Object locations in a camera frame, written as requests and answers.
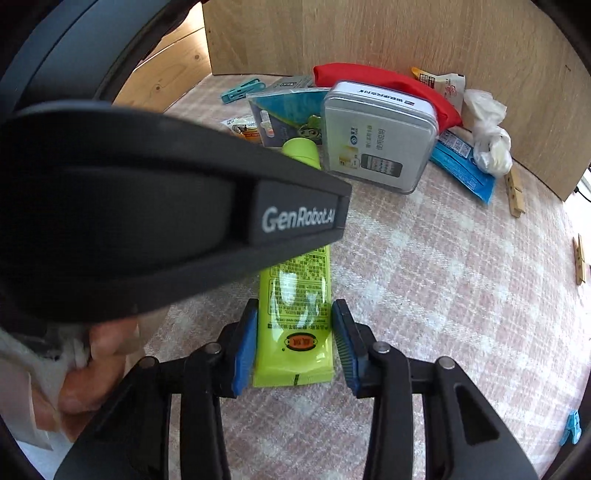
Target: finger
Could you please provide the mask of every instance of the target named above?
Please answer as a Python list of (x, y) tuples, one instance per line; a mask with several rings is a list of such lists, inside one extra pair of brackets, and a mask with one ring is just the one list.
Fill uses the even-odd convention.
[(45, 396), (36, 388), (31, 390), (33, 400), (33, 413), (35, 415), (35, 424), (40, 430), (48, 432), (57, 432), (60, 427), (59, 418), (56, 409), (51, 406)]
[(130, 317), (93, 325), (88, 333), (90, 355), (98, 359), (114, 355), (119, 346), (129, 338), (139, 337), (138, 319)]
[(129, 355), (142, 348), (152, 338), (152, 335), (158, 330), (160, 325), (162, 325), (167, 313), (168, 307), (165, 307), (154, 312), (138, 315), (136, 318), (138, 321), (139, 336), (123, 342), (117, 349), (117, 353)]
[(87, 367), (72, 370), (61, 387), (57, 408), (70, 414), (98, 410), (124, 371), (124, 355), (92, 359)]
[(76, 415), (62, 414), (61, 429), (68, 440), (75, 442), (94, 415), (93, 411), (85, 411)]

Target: blue packet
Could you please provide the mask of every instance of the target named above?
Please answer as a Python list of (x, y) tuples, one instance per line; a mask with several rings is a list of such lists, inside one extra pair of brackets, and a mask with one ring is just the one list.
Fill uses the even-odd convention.
[(473, 148), (461, 138), (445, 130), (435, 144), (431, 161), (461, 181), (484, 203), (491, 201), (495, 178), (480, 171), (474, 164)]

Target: wooden wall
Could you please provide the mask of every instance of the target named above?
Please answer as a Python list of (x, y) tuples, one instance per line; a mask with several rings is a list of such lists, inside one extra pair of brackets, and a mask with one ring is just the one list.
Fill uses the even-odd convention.
[(140, 62), (114, 103), (163, 112), (209, 73), (203, 11), (197, 4)]
[(512, 155), (556, 195), (566, 199), (589, 165), (591, 77), (530, 0), (211, 0), (203, 10), (214, 74), (331, 61), (463, 73), (508, 106)]

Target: yellow-green tube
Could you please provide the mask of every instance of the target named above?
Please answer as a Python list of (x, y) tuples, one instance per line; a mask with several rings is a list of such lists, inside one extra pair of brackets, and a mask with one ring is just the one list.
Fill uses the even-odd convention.
[[(287, 141), (282, 151), (320, 168), (317, 147), (307, 138)], [(328, 245), (261, 272), (255, 387), (332, 379), (330, 304)]]

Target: bolt head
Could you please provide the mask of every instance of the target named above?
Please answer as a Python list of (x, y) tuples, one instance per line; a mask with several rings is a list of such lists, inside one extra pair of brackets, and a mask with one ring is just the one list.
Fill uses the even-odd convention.
[(156, 365), (156, 359), (153, 356), (145, 356), (138, 362), (140, 368), (152, 368)]
[(217, 342), (211, 342), (205, 346), (205, 353), (208, 353), (209, 355), (216, 355), (221, 351), (222, 346)]
[(390, 345), (386, 342), (375, 342), (373, 347), (377, 353), (388, 353), (391, 349)]
[(453, 360), (453, 358), (448, 356), (442, 356), (439, 359), (439, 365), (441, 365), (445, 370), (451, 370), (456, 366), (456, 363)]

